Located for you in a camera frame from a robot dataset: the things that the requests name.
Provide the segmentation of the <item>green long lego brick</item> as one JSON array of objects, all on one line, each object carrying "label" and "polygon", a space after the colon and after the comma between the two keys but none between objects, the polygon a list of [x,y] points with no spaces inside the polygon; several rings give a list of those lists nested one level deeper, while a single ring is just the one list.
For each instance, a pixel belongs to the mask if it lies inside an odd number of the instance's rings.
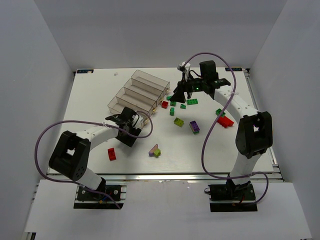
[{"label": "green long lego brick", "polygon": [[188,106],[190,105],[197,105],[199,103],[198,99],[197,98],[192,98],[192,99],[187,99],[186,100],[186,103]]}]

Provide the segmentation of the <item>green lego with number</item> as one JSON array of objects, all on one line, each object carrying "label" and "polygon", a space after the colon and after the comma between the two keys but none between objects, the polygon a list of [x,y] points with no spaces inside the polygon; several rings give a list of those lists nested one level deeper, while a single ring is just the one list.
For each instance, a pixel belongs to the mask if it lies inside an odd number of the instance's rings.
[{"label": "green lego with number", "polygon": [[175,114],[175,108],[174,108],[174,107],[171,107],[171,108],[170,108],[169,114],[170,114],[171,116],[174,116],[174,114]]}]

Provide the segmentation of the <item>red square lego brick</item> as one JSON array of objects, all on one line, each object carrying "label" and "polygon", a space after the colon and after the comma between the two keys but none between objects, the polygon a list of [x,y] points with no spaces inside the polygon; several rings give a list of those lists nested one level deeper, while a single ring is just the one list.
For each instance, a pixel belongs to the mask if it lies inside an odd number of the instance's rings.
[{"label": "red square lego brick", "polygon": [[169,105],[169,103],[167,101],[163,101],[161,103],[161,107],[164,108],[164,109],[166,109],[168,107],[168,105]]}]

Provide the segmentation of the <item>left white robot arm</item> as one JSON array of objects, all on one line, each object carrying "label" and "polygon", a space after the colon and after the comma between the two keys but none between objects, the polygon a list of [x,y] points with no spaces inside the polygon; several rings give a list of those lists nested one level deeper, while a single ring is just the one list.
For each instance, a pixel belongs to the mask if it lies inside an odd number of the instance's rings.
[{"label": "left white robot arm", "polygon": [[110,139],[132,147],[142,129],[143,118],[134,110],[124,107],[120,114],[105,118],[89,129],[64,131],[49,159],[49,167],[73,182],[93,191],[105,192],[106,181],[88,168],[91,150]]}]

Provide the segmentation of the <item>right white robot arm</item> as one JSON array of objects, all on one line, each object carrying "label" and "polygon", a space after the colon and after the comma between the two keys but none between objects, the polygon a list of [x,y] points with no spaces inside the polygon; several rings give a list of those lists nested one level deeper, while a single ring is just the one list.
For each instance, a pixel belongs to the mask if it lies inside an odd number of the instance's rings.
[{"label": "right white robot arm", "polygon": [[204,92],[226,107],[238,125],[235,137],[238,156],[228,179],[235,187],[244,188],[258,159],[273,144],[272,117],[267,111],[260,112],[250,106],[236,94],[227,79],[219,78],[213,60],[203,61],[199,66],[200,76],[194,78],[190,75],[189,63],[179,64],[177,69],[182,72],[182,79],[170,100],[184,104],[193,93]]}]

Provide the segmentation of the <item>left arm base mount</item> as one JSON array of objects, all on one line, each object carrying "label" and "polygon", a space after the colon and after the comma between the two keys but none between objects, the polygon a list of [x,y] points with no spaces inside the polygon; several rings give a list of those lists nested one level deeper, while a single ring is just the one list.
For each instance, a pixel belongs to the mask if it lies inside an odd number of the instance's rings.
[{"label": "left arm base mount", "polygon": [[73,208],[82,210],[120,210],[125,203],[127,186],[107,184],[105,193],[113,201],[104,194],[93,193],[83,186],[79,186],[76,190]]}]

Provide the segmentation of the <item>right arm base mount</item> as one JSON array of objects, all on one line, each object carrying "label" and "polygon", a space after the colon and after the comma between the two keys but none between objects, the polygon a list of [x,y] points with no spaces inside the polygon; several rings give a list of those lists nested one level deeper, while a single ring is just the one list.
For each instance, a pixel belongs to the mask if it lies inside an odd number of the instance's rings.
[{"label": "right arm base mount", "polygon": [[204,189],[212,213],[257,212],[256,195],[250,183],[246,189],[232,191],[227,184],[211,184]]}]

